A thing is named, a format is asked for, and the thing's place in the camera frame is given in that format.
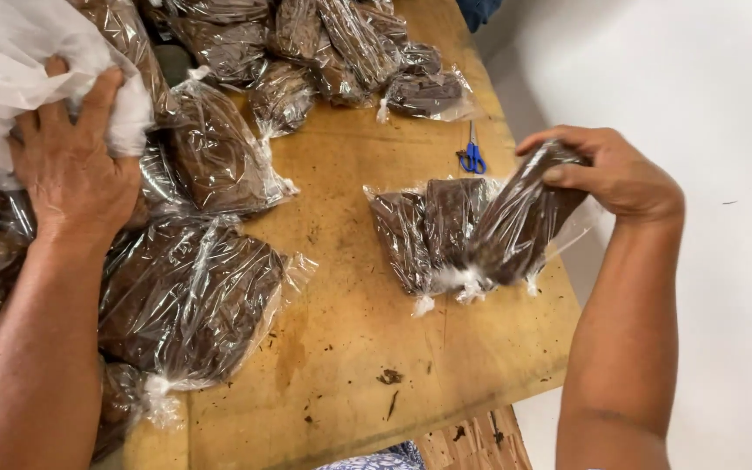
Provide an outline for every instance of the white wall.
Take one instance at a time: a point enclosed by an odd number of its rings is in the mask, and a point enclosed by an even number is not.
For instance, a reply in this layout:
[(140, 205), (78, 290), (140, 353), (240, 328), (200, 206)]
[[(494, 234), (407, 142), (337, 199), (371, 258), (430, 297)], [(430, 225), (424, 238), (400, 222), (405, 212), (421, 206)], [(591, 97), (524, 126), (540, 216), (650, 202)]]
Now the white wall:
[(669, 452), (678, 470), (752, 468), (752, 0), (505, 3), (478, 37), (498, 93), (523, 73), (548, 122), (615, 127), (684, 187)]

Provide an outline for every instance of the fingernail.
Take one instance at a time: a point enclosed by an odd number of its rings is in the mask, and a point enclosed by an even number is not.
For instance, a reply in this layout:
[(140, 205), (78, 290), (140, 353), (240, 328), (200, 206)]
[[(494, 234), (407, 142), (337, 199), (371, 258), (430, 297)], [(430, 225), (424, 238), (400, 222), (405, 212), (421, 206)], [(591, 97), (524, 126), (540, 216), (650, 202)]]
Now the fingernail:
[(561, 178), (564, 176), (564, 171), (561, 168), (550, 168), (544, 172), (544, 181), (557, 182), (561, 181)]

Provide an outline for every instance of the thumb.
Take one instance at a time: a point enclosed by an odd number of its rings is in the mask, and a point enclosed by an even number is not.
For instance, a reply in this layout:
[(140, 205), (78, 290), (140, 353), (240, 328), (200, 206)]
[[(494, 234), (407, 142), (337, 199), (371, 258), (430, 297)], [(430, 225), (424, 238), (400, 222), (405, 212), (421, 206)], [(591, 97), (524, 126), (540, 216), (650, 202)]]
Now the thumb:
[(545, 171), (543, 179), (549, 186), (594, 192), (599, 187), (601, 178), (596, 168), (568, 163), (553, 166)]

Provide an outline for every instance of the scissors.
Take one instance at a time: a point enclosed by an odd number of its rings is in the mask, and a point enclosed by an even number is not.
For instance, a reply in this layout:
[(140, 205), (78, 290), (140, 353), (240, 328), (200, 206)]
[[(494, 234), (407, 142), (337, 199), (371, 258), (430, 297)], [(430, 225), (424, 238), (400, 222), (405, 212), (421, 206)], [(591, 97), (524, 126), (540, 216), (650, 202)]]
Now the scissors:
[(469, 123), (469, 144), (466, 145), (466, 151), (457, 152), (460, 159), (460, 166), (469, 173), (483, 175), (486, 173), (486, 162), (480, 158), (480, 148), (478, 148), (477, 135), (475, 135), (475, 122)]

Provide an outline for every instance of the clothing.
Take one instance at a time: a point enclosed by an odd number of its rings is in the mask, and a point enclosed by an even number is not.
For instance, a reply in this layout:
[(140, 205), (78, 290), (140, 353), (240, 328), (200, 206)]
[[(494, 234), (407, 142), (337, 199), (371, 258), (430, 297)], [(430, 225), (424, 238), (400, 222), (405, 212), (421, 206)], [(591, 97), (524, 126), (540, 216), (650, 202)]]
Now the clothing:
[(345, 458), (315, 470), (425, 470), (425, 463), (413, 441), (405, 441), (375, 454)]
[(472, 33), (482, 24), (486, 24), (492, 14), (498, 11), (501, 0), (457, 0), (460, 12), (466, 20), (466, 26)]

